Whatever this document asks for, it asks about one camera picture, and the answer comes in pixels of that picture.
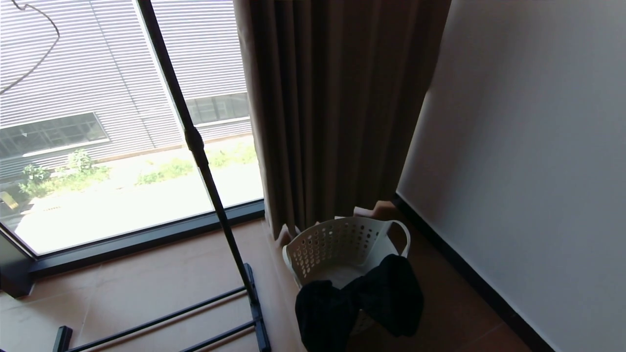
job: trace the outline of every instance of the dark clothing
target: dark clothing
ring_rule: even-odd
[[[412,336],[423,308],[409,261],[394,254],[341,290],[328,280],[313,281],[295,300],[300,337],[309,352],[345,351],[359,309],[393,336]]]

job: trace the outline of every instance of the brown curtain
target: brown curtain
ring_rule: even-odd
[[[235,0],[274,236],[394,195],[450,0]]]

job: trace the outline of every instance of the tiled floor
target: tiled floor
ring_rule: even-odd
[[[401,219],[395,208],[380,205],[375,217]],[[266,224],[250,222],[234,232],[254,270],[273,350],[305,351],[293,309],[297,288]],[[426,302],[417,335],[396,339],[375,326],[353,337],[349,351],[529,351],[416,231],[409,259]],[[72,346],[78,346],[240,285],[224,236],[207,234],[39,281],[33,294],[19,301],[0,293],[0,348],[50,351],[61,325],[74,329]],[[106,350],[178,351],[249,319],[247,297],[237,296]],[[255,335],[247,333],[213,350],[258,349]]]

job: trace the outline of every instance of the baseboard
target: baseboard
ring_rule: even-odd
[[[487,302],[500,318],[535,352],[555,352],[537,332],[439,236],[400,196],[393,200],[396,208],[463,276],[470,286]]]

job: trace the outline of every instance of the laundry basket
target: laundry basket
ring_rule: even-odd
[[[315,280],[330,280],[341,289],[377,267],[390,254],[398,254],[387,236],[391,225],[400,225],[406,234],[407,256],[411,236],[396,220],[379,221],[367,217],[343,217],[310,227],[282,248],[282,257],[299,288]],[[369,328],[374,321],[360,310],[350,335]]]

